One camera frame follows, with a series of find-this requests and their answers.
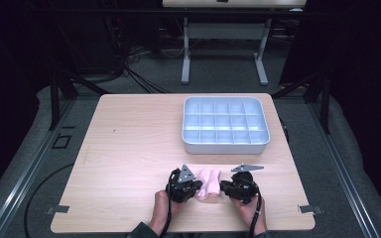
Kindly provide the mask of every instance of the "person's hand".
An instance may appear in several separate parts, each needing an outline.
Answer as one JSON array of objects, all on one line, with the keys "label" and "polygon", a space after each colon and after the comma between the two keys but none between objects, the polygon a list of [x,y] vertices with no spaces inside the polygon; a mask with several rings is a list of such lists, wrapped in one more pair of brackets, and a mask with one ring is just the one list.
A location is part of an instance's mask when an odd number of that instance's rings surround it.
[{"label": "person's hand", "polygon": [[[258,203],[258,196],[252,197],[252,201],[248,204],[244,204],[240,200],[234,199],[230,197],[231,202],[237,209],[239,210],[240,214],[243,217],[244,223],[247,225],[247,227],[250,228],[250,225],[252,224],[253,215],[256,211],[256,205]],[[261,204],[261,214],[259,214],[258,220],[256,221],[254,235],[259,235],[261,233],[264,233],[268,230],[267,228],[267,220],[265,216],[265,200],[261,196],[262,204]]]},{"label": "person's hand", "polygon": [[[177,203],[172,201],[172,218],[179,212],[183,203]],[[154,209],[153,209],[153,218],[150,221],[148,226],[160,236],[163,232],[164,226],[167,221],[169,212],[169,197],[164,190],[157,191],[155,194]]]}]

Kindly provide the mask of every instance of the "gray floor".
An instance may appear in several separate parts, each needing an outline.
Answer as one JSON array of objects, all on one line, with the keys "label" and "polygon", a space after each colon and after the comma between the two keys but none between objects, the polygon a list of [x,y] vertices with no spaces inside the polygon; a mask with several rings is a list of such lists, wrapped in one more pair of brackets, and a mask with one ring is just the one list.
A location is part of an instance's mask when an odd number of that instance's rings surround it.
[{"label": "gray floor", "polygon": [[[269,78],[268,86],[261,86],[257,78],[252,53],[257,42],[233,41],[197,43],[191,53],[190,84],[181,84],[182,56],[167,58],[163,54],[143,53],[140,60],[131,64],[140,75],[165,87],[173,93],[185,92],[265,92],[280,89],[278,81],[290,43],[270,40],[264,57]],[[177,52],[167,52],[170,56]],[[146,93],[131,77],[122,76],[100,83],[113,93]],[[98,96],[82,85],[77,85],[80,96],[76,101],[62,98],[63,120],[60,126],[49,132],[51,103],[49,88],[42,90],[40,111],[23,145],[14,157],[7,172],[0,180],[0,237],[25,237],[24,212],[27,201],[38,185],[56,170],[74,163],[86,133]],[[316,215],[316,227],[310,231],[280,231],[276,237],[381,237],[381,197],[362,169],[361,154],[355,138],[345,121],[340,108],[333,99],[329,111],[330,135],[325,135],[317,123],[317,107],[307,105],[300,99],[299,89],[289,97],[275,100],[279,116],[286,123],[289,145],[292,150],[308,200],[320,205],[324,213]],[[70,136],[65,149],[52,149],[59,135]],[[331,139],[345,165],[349,178],[361,198],[366,214],[376,232],[368,236],[364,226],[353,211],[353,204],[344,181],[338,176],[334,154],[329,148]],[[32,168],[30,182],[19,178]],[[46,214],[48,207],[57,205],[64,191],[71,167],[53,175],[34,194],[28,212],[28,230],[31,237],[121,237],[121,234],[55,234],[50,230],[53,217]],[[26,193],[16,193],[22,188]]]}]

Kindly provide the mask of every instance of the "black cable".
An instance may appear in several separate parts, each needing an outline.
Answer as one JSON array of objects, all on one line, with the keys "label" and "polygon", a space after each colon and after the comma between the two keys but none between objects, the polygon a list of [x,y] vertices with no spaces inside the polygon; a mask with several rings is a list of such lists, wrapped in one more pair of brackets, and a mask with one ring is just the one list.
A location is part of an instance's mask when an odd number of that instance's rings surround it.
[{"label": "black cable", "polygon": [[129,73],[129,75],[147,92],[149,93],[171,93],[171,91],[157,85],[156,83],[146,79],[145,77],[139,75],[137,72],[132,70],[130,67],[125,67],[125,70]]},{"label": "black cable", "polygon": [[26,205],[26,209],[24,210],[24,232],[26,233],[26,237],[27,238],[30,238],[30,233],[29,233],[29,229],[28,229],[28,224],[27,224],[27,218],[28,218],[28,213],[29,213],[29,208],[30,208],[30,204],[34,198],[34,196],[36,195],[37,191],[40,189],[40,187],[42,187],[42,185],[47,181],[49,180],[51,177],[53,177],[55,174],[63,171],[64,169],[66,168],[69,168],[69,167],[72,167],[73,164],[69,164],[69,165],[66,165],[56,171],[54,171],[53,173],[51,173],[50,175],[48,175],[44,180],[42,180],[42,182],[40,182],[40,184],[36,187],[36,189],[33,191],[33,194],[30,196],[29,200],[27,201],[27,205]]},{"label": "black cable", "polygon": [[258,202],[257,202],[257,205],[256,205],[255,214],[253,214],[252,224],[250,224],[250,230],[249,230],[249,236],[248,236],[249,238],[253,238],[253,236],[254,236],[255,225],[256,225],[256,222],[258,221],[259,213],[260,213],[261,206],[262,206],[261,192],[259,191],[258,185],[256,185],[256,183],[254,185],[255,185],[257,193],[258,193]]},{"label": "black cable", "polygon": [[281,119],[281,117],[278,117],[278,119],[280,119],[281,126],[283,127],[283,130],[284,130],[284,134],[286,135],[287,144],[289,144],[290,138],[289,138],[289,131],[287,130],[287,126],[284,123],[283,119]]},{"label": "black cable", "polygon": [[258,221],[259,213],[260,213],[261,206],[262,206],[261,191],[259,190],[259,186],[258,186],[258,184],[256,184],[255,181],[250,181],[250,180],[245,179],[245,178],[236,178],[236,179],[245,181],[248,184],[254,186],[256,189],[256,193],[258,193],[258,201],[256,204],[256,210],[255,210],[255,214],[253,214],[252,223],[250,224],[249,235],[248,235],[248,238],[253,238],[254,233],[255,233],[255,225],[256,225],[256,222]]},{"label": "black cable", "polygon": [[170,226],[170,221],[172,220],[172,198],[170,197],[170,186],[171,186],[171,183],[172,183],[172,177],[174,176],[174,172],[175,171],[172,171],[172,173],[170,174],[169,181],[167,183],[167,197],[168,197],[168,200],[169,200],[169,210],[168,210],[168,213],[167,213],[166,224],[165,224],[165,227],[163,228],[163,232],[160,235],[160,237],[162,237],[164,234],[166,234],[166,232],[167,232],[167,230],[169,229],[169,226]]}]

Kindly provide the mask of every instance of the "wire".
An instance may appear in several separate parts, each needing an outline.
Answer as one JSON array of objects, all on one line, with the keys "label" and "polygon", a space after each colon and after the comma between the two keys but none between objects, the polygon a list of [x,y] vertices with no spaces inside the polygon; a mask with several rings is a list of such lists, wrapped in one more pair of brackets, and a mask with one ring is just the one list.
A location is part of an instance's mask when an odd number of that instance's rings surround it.
[{"label": "wire", "polygon": [[26,237],[27,238],[30,238],[30,233],[29,233],[29,229],[28,229],[28,223],[27,223],[27,218],[28,218],[28,214],[29,214],[29,208],[30,208],[30,204],[34,198],[34,196],[36,195],[37,191],[40,189],[40,187],[42,187],[42,185],[47,181],[49,180],[51,177],[53,177],[54,175],[56,175],[57,173],[65,170],[66,168],[69,168],[69,167],[72,167],[73,164],[69,164],[69,165],[66,165],[56,171],[54,171],[53,173],[51,173],[50,175],[48,175],[44,180],[42,180],[42,182],[40,182],[40,184],[36,187],[36,189],[33,191],[33,194],[30,196],[30,199],[28,200],[27,202],[27,205],[26,205],[26,209],[24,210],[24,232],[26,233]]},{"label": "wire", "polygon": [[283,130],[284,130],[284,134],[286,135],[287,144],[289,144],[290,143],[290,137],[289,137],[289,131],[287,130],[287,126],[284,123],[283,119],[281,119],[281,117],[278,117],[278,118],[280,119],[281,126],[283,127]]},{"label": "wire", "polygon": [[171,91],[166,88],[157,85],[156,83],[146,79],[145,77],[139,75],[137,72],[132,70],[130,67],[125,67],[125,70],[129,73],[129,75],[147,92],[149,93],[171,93]]},{"label": "wire", "polygon": [[[184,34],[184,31],[182,31],[182,27],[181,27],[181,24],[179,23],[178,21],[178,18],[175,18],[175,21],[176,21],[176,24],[178,25],[178,28],[179,30],[181,31],[182,35]],[[179,50],[176,50],[176,51],[180,51],[178,54],[174,55],[174,56],[169,56],[166,51],[174,51],[174,50],[161,50],[161,52],[163,53],[163,55],[165,55],[165,57],[167,58],[170,58],[170,59],[173,59],[173,58],[176,58],[178,56],[180,56],[182,54],[182,52],[185,50],[185,47],[182,47],[181,49]]]},{"label": "wire", "polygon": [[172,198],[170,197],[170,186],[172,183],[172,177],[174,176],[174,172],[175,171],[172,171],[172,173],[170,174],[169,181],[167,183],[167,197],[169,199],[169,210],[167,213],[166,224],[165,224],[165,227],[163,228],[163,232],[160,235],[160,237],[163,237],[163,235],[167,232],[167,230],[169,229],[169,226],[170,226],[170,221],[172,220]]},{"label": "wire", "polygon": [[255,225],[256,225],[256,222],[258,221],[258,217],[259,217],[259,213],[260,213],[259,211],[261,210],[261,206],[262,206],[261,191],[259,190],[258,184],[256,184],[256,182],[253,181],[253,180],[250,181],[250,180],[245,179],[245,178],[236,178],[236,179],[245,181],[248,184],[254,186],[255,189],[256,189],[256,193],[258,193],[258,201],[257,201],[257,204],[256,204],[256,210],[255,210],[255,214],[253,214],[252,223],[250,224],[249,235],[248,235],[248,238],[253,238],[254,233],[255,233]]}]

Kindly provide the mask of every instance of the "pink object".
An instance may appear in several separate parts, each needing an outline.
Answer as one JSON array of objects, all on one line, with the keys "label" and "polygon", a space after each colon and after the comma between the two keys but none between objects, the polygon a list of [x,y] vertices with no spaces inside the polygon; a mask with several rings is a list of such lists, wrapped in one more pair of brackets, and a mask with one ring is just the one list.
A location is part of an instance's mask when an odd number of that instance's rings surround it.
[{"label": "pink object", "polygon": [[202,186],[200,190],[196,193],[195,197],[198,200],[205,200],[209,196],[219,196],[219,175],[220,170],[209,170],[203,169],[199,176],[198,180],[202,181]]}]

